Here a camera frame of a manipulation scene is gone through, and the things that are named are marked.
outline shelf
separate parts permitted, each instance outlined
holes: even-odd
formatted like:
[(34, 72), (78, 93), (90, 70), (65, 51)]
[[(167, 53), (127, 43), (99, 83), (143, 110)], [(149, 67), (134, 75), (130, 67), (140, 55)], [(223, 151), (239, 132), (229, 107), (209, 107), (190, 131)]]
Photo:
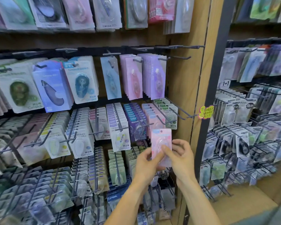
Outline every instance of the shelf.
[(228, 190), (232, 197), (224, 195), (212, 203), (222, 225), (236, 223), (278, 206), (256, 186), (229, 186)]

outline handwritten yellow label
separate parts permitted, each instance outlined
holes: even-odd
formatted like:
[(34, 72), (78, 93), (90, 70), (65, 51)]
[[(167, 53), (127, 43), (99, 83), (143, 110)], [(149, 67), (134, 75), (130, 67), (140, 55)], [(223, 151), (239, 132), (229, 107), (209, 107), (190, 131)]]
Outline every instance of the handwritten yellow label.
[(206, 108), (206, 106), (202, 106), (200, 109), (200, 113), (198, 114), (198, 117), (200, 119), (208, 119), (211, 118), (214, 112), (214, 106), (211, 105)]

